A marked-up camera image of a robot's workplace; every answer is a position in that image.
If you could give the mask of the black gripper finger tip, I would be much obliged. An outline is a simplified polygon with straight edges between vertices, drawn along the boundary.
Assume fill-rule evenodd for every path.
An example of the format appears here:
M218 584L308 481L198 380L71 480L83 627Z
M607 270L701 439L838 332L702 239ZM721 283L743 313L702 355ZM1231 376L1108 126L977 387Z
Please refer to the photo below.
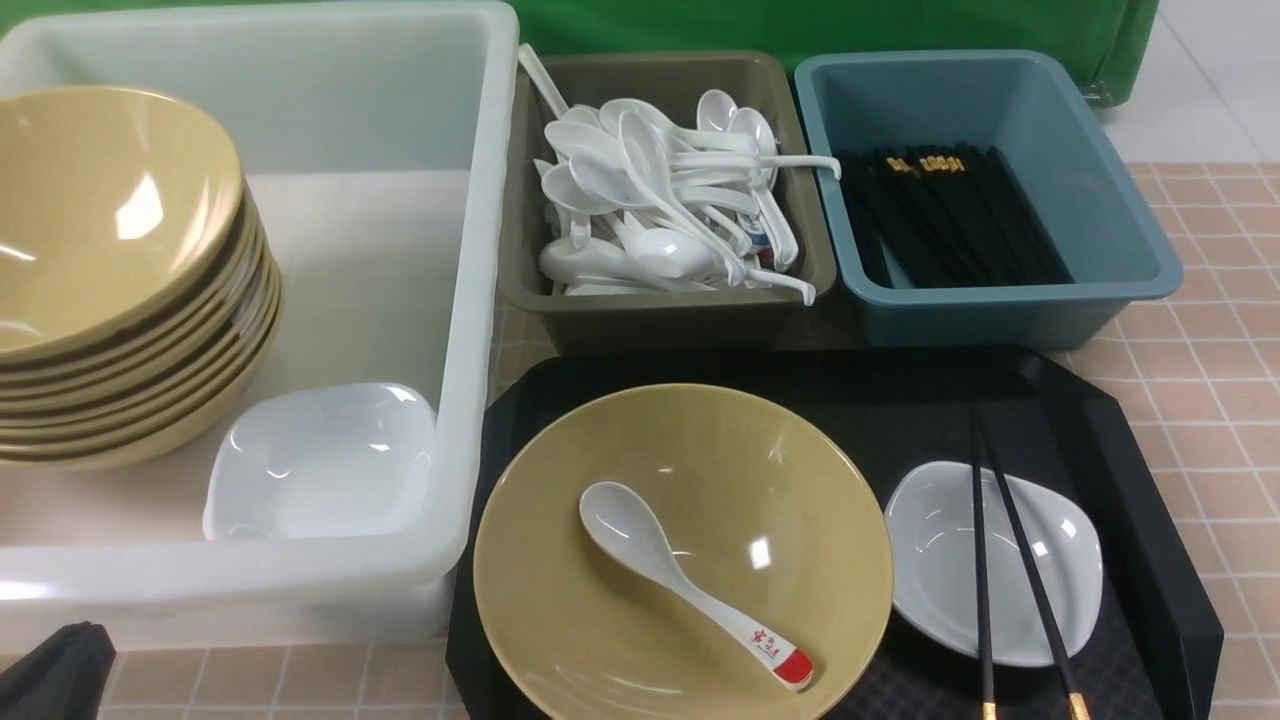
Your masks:
M3 671L1 717L96 719L115 657L104 625L64 625Z

